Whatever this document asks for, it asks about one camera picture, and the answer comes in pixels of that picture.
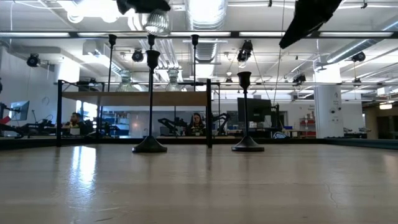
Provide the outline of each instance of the wooden table surface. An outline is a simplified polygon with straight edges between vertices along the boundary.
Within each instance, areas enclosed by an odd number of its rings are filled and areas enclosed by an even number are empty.
[[[132,147],[1,151],[1,223],[398,223],[397,151]]]

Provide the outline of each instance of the person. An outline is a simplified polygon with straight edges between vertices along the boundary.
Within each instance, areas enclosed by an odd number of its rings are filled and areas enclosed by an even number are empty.
[[[191,118],[191,123],[185,130],[187,136],[205,136],[206,127],[201,120],[201,116],[198,113],[194,113]]]
[[[80,128],[80,135],[88,134],[88,128],[84,122],[80,121],[80,113],[73,112],[70,116],[70,121],[65,123],[63,128]]]

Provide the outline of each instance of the wooden shelf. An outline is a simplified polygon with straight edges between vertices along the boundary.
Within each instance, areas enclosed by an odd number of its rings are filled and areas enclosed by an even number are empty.
[[[62,97],[98,106],[149,106],[148,92],[63,92]],[[154,106],[207,106],[205,91],[154,92]]]

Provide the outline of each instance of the man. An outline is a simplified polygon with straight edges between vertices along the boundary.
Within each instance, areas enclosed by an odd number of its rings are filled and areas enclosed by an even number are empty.
[[[87,126],[84,124],[84,122],[80,121],[80,117],[80,113],[73,112],[70,116],[70,121],[67,122],[63,128],[79,128],[80,135],[88,134]]]
[[[70,116],[70,122],[66,124],[68,128],[79,128],[80,127],[80,114],[73,112]]]

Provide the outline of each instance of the white column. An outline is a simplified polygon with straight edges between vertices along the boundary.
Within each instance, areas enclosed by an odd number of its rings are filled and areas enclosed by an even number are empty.
[[[75,83],[79,81],[80,66],[78,63],[66,58],[63,63],[55,66],[54,72],[55,82],[61,79],[70,83]],[[66,91],[78,91],[78,88],[70,86]],[[62,98],[62,122],[69,121],[73,112],[76,112],[76,100]]]
[[[340,67],[328,65],[326,70],[314,66],[314,82],[340,83]],[[341,106],[341,87],[339,85],[318,85],[315,87],[315,125],[317,138],[343,137],[343,111]]]

